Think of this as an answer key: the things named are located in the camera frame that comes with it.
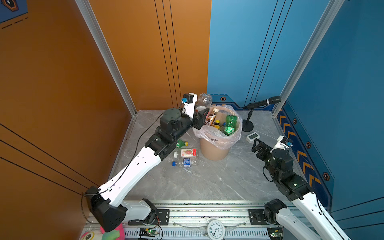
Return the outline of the brown coffee bottle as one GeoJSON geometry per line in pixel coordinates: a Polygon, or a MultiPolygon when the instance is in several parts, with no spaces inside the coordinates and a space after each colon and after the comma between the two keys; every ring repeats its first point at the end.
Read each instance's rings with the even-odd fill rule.
{"type": "Polygon", "coordinates": [[[215,122],[218,112],[219,112],[219,109],[213,108],[205,120],[205,125],[212,126],[215,122]]]}

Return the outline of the yellow green tea bottle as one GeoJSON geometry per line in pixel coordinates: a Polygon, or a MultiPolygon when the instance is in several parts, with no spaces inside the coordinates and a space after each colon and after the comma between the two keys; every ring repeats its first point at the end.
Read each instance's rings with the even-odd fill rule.
{"type": "Polygon", "coordinates": [[[216,129],[220,130],[221,129],[221,121],[220,120],[215,120],[213,123],[213,127],[216,129]]]}

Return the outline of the clear red label bottle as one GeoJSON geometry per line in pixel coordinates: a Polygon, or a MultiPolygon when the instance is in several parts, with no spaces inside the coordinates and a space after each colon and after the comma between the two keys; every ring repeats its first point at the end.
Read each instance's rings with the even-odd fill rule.
{"type": "Polygon", "coordinates": [[[201,111],[201,110],[206,109],[206,108],[209,109],[210,106],[212,105],[212,102],[213,102],[213,98],[211,95],[208,95],[206,93],[202,93],[198,97],[198,101],[196,103],[196,110],[201,111]]]}

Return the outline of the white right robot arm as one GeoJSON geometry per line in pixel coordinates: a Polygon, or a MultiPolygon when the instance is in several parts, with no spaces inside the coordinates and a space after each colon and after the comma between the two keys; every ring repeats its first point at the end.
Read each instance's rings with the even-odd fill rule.
{"type": "Polygon", "coordinates": [[[292,145],[292,141],[284,136],[277,139],[274,147],[255,139],[252,152],[264,162],[264,169],[268,170],[270,175],[268,181],[274,183],[301,211],[312,228],[301,222],[279,199],[265,204],[266,222],[281,225],[298,240],[348,240],[349,236],[323,207],[307,181],[294,172],[294,159],[290,155],[292,145]]]}

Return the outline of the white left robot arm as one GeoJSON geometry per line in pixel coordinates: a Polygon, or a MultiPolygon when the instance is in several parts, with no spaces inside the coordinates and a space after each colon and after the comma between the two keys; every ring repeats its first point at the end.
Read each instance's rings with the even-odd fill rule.
{"type": "Polygon", "coordinates": [[[155,205],[147,200],[124,199],[131,189],[155,166],[174,151],[178,140],[191,128],[201,129],[208,115],[208,108],[168,109],[158,117],[160,125],[146,141],[144,147],[117,175],[100,187],[90,187],[84,197],[89,211],[103,230],[108,233],[127,221],[152,224],[157,215],[155,205]]]}

